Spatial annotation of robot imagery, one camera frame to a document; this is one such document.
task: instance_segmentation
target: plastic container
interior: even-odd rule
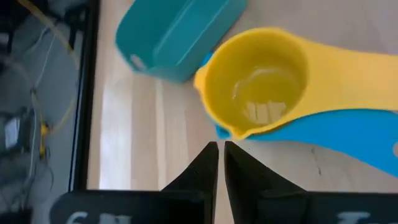
[[[195,76],[207,113],[234,139],[310,114],[398,110],[398,56],[319,44],[279,28],[229,39]]]
[[[184,82],[246,7],[246,0],[135,0],[116,46],[136,71]]]

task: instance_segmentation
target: wooden surface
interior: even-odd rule
[[[101,2],[89,189],[161,189],[216,139],[192,81],[173,85],[134,74],[119,55],[114,36],[131,4]],[[253,27],[281,26],[325,44],[398,54],[396,12],[396,0],[248,0],[224,40]],[[307,190],[398,192],[398,179],[329,149],[296,142],[239,145]],[[216,222],[232,223],[222,156],[220,163]]]

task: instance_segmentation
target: metal frame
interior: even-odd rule
[[[72,163],[68,190],[84,190],[87,185],[90,153],[91,114],[101,0],[87,0],[86,29],[80,60],[80,80],[76,104]]]

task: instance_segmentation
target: yellow measuring cup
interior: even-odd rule
[[[244,139],[323,111],[398,110],[398,56],[258,28],[225,42],[199,69],[195,87],[208,114]]]

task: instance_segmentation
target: yellow cable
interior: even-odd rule
[[[50,30],[54,33],[54,35],[60,40],[61,44],[72,55],[76,69],[79,70],[79,58],[77,57],[75,51],[73,51],[72,47],[69,45],[69,43],[66,40],[66,38],[64,37],[64,35],[55,27],[53,22],[47,16],[45,16],[44,13],[30,1],[28,1],[28,0],[16,0],[16,1],[19,2],[19,4],[24,6],[26,9],[28,9],[30,11],[30,13],[32,13],[35,17],[37,17],[41,22],[43,22],[46,26],[48,26],[50,28]],[[61,120],[59,121],[58,124],[56,124],[54,127],[52,127],[50,129],[48,134],[54,134],[63,128],[65,123],[68,121],[68,118],[69,118],[73,108],[76,105],[76,97],[77,97],[77,95],[72,97],[70,104],[69,104],[68,108],[66,109],[64,115],[62,116]]]

